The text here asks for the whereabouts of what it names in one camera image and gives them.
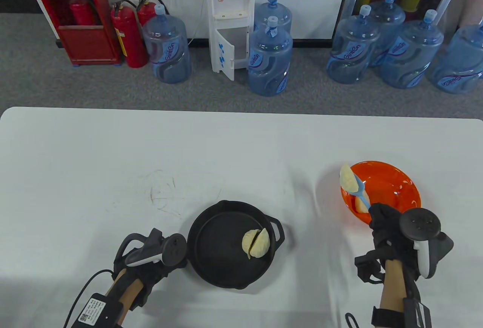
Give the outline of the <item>person's left hand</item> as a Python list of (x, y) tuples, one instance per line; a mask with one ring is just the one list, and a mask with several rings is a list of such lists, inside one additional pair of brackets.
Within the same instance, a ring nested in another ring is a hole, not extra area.
[(180, 233), (163, 237), (158, 229), (152, 229), (146, 237), (131, 233), (122, 241), (113, 262), (114, 283), (107, 297), (120, 298), (135, 281), (143, 285), (129, 309), (143, 307), (152, 288), (175, 269), (187, 266), (188, 244)]

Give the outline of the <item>person's right hand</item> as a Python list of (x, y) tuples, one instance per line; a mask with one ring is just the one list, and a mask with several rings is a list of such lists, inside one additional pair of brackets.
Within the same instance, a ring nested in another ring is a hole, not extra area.
[(369, 209), (372, 236), (377, 251), (387, 248), (378, 258), (383, 268), (387, 260), (399, 260), (409, 271), (409, 276), (417, 281), (420, 277), (417, 266), (417, 253), (414, 242), (400, 230), (400, 213), (397, 209), (382, 203), (374, 203)]

